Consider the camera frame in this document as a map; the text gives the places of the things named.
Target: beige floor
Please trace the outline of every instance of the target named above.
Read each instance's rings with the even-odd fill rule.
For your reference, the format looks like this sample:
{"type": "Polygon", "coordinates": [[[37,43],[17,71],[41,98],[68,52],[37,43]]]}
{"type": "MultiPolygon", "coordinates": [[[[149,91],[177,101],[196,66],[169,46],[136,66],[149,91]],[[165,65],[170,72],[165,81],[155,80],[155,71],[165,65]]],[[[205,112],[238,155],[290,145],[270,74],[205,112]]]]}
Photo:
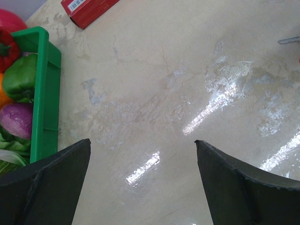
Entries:
{"type": "Polygon", "coordinates": [[[121,0],[89,28],[49,0],[60,149],[90,138],[74,225],[211,225],[194,140],[300,180],[298,0],[121,0]]]}

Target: green plastic bin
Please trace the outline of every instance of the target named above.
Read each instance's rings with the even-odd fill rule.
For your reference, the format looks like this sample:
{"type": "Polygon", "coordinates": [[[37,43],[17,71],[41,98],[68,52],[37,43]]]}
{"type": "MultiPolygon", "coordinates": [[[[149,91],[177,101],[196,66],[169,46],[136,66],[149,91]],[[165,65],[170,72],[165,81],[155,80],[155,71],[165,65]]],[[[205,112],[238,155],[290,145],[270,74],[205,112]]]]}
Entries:
{"type": "Polygon", "coordinates": [[[61,53],[49,33],[33,27],[12,33],[22,52],[37,53],[30,163],[57,152],[61,53]]]}

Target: serrated metal blade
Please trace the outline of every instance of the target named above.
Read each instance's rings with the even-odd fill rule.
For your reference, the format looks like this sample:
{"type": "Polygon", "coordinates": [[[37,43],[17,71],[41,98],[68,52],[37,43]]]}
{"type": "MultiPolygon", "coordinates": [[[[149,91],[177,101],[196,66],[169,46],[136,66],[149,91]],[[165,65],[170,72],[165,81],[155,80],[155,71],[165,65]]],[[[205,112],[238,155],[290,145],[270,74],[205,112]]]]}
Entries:
{"type": "Polygon", "coordinates": [[[294,41],[300,41],[300,36],[293,37],[293,38],[288,38],[288,39],[284,39],[284,40],[280,40],[280,41],[278,41],[278,43],[280,43],[280,44],[286,44],[286,43],[294,42],[294,41]]]}

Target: red box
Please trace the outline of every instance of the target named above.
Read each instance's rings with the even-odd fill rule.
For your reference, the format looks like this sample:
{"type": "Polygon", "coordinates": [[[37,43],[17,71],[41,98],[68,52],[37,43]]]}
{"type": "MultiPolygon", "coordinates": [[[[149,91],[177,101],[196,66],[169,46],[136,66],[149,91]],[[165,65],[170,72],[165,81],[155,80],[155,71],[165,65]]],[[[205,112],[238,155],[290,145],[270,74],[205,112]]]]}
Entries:
{"type": "Polygon", "coordinates": [[[63,0],[61,2],[71,20],[85,29],[119,0],[63,0]]]}

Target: barcode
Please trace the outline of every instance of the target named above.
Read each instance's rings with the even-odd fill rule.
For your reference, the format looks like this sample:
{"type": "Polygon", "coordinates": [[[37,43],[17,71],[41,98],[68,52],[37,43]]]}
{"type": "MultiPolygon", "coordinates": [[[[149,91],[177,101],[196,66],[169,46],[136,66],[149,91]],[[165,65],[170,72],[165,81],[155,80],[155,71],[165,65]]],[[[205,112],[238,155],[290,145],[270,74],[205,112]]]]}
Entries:
{"type": "Polygon", "coordinates": [[[74,0],[72,1],[68,7],[71,11],[74,11],[78,6],[81,5],[81,3],[83,3],[85,0],[74,0]]]}

